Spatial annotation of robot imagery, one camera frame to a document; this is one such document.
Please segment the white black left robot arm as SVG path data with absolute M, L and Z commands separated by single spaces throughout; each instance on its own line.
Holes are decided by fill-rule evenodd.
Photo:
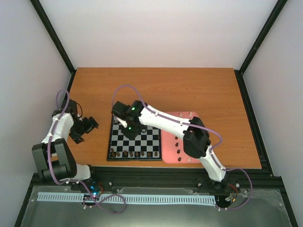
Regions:
M 97 188 L 98 178 L 93 175 L 92 166 L 76 163 L 67 139 L 82 143 L 82 136 L 97 129 L 98 123 L 93 117 L 82 118 L 77 106 L 74 100 L 64 101 L 62 107 L 53 112 L 51 128 L 42 142 L 32 147 L 32 155 L 42 181 L 82 180 L 82 185 L 91 191 Z

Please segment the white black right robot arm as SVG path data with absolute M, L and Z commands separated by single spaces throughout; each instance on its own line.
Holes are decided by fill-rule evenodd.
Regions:
M 223 182 L 226 168 L 213 152 L 209 132 L 200 118 L 179 118 L 161 112 L 139 100 L 132 105 L 117 101 L 111 110 L 112 115 L 123 126 L 122 134 L 128 139 L 135 137 L 148 126 L 166 131 L 183 140 L 183 150 L 191 158 L 196 158 L 206 169 L 208 176 L 215 182 Z

